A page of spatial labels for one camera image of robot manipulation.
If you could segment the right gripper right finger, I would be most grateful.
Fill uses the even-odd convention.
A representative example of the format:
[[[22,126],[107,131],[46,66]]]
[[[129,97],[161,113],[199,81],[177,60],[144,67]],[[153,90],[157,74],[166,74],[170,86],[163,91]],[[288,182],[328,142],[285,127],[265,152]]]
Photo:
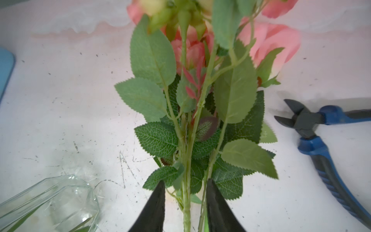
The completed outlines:
[[[207,181],[206,209],[210,232],[246,232],[211,178]]]

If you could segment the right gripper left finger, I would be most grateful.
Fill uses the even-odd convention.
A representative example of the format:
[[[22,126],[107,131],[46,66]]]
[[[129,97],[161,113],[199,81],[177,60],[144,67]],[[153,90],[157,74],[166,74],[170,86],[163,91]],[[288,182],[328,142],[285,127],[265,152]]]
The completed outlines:
[[[165,219],[165,183],[161,180],[129,232],[163,232]]]

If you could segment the pink spray rose stem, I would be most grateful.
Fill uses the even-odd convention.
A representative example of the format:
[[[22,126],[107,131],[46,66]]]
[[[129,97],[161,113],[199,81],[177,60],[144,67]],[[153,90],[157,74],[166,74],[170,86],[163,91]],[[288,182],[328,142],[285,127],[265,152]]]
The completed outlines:
[[[161,232],[165,194],[191,230],[191,205],[201,206],[199,232],[241,232],[227,201],[243,194],[243,178],[277,179],[276,143],[264,122],[264,89],[300,48],[300,33],[276,19],[296,1],[132,1],[133,78],[117,83],[123,102],[144,116],[135,128],[158,168],[145,181],[149,201],[131,227]]]

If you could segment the orange-pink peony stem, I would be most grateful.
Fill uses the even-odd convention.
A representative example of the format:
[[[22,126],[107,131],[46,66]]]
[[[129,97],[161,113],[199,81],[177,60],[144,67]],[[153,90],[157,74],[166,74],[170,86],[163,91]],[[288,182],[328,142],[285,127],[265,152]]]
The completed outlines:
[[[130,42],[130,59],[132,71],[137,78],[131,78],[115,84],[115,89],[121,99],[134,111],[143,114],[148,122],[160,123],[160,118],[171,119],[171,114],[166,103],[172,104],[174,115],[179,112],[196,112],[199,99],[185,97],[176,94],[185,93],[190,87],[179,87],[178,83],[185,81],[190,83],[192,71],[198,71],[194,77],[195,86],[193,93],[199,94],[202,89],[205,74],[201,71],[204,67],[205,58],[209,55],[205,49],[213,46],[213,35],[204,32],[202,38],[205,43],[198,39],[196,29],[190,26],[187,30],[186,42],[183,43],[180,31],[177,31],[173,39],[167,42],[165,29],[158,30],[153,34],[147,33],[149,17],[144,14],[133,19],[136,28],[133,31]],[[186,70],[182,70],[180,61],[182,45],[186,45]]]

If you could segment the light pink rose stem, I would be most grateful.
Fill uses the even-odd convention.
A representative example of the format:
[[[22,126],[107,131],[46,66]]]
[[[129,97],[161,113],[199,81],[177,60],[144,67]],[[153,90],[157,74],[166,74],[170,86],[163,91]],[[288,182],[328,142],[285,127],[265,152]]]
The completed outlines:
[[[278,177],[271,155],[260,147],[264,89],[278,85],[283,66],[301,45],[300,32],[282,24],[217,24],[217,44],[229,54],[214,77],[214,103],[222,122],[212,178],[225,199],[242,196],[243,177]]]

